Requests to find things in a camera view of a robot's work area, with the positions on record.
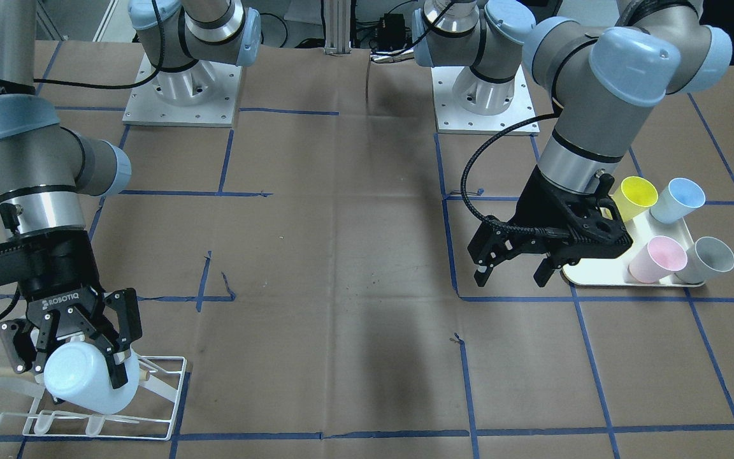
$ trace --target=blue cup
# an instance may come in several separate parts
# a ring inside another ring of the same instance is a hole
[[[650,207],[650,215],[661,223],[673,223],[703,206],[705,200],[704,191],[696,182],[677,177],[659,194],[659,200]]]

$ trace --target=tray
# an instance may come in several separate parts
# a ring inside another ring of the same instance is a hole
[[[620,258],[586,258],[581,259],[576,266],[565,265],[563,267],[565,279],[576,285],[589,287],[700,287],[704,285],[704,282],[687,284],[677,278],[675,274],[670,274],[657,282],[643,284],[634,279],[627,270],[630,261],[654,236],[668,236],[681,244],[684,250],[690,248],[693,245],[693,236],[690,235],[690,229],[684,219],[665,224],[653,218],[650,212],[645,211],[636,215],[624,226],[627,227],[627,232],[633,238],[633,246],[627,252],[623,253]]]

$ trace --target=white mounting plate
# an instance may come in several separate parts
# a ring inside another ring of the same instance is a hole
[[[693,245],[693,236],[684,219],[679,219],[670,224],[657,221],[650,215],[649,211],[642,212],[633,220],[624,223],[633,245],[623,253],[620,258],[615,259],[581,259],[576,266],[563,266],[563,275],[568,281],[576,285],[599,286],[599,287],[701,287],[701,284],[686,284],[675,274],[661,278],[657,282],[643,284],[634,279],[627,270],[630,261],[642,250],[650,239],[663,235],[673,238],[684,247],[684,250]]]
[[[123,113],[124,124],[141,126],[184,126],[204,128],[230,128],[236,114],[236,98],[239,94],[242,67],[212,62],[213,70],[220,83],[210,99],[200,105],[180,107],[169,105],[157,95],[155,86],[149,82],[134,88],[126,111]],[[135,81],[149,76],[152,65],[143,56]]]
[[[463,67],[434,67],[432,92],[435,96],[435,114],[438,133],[443,134],[496,134],[506,126],[535,116],[531,95],[525,84],[522,67],[515,75],[515,96],[505,112],[498,115],[478,115],[461,107],[452,96],[452,85]],[[528,136],[539,133],[538,123],[521,127],[510,135]]]

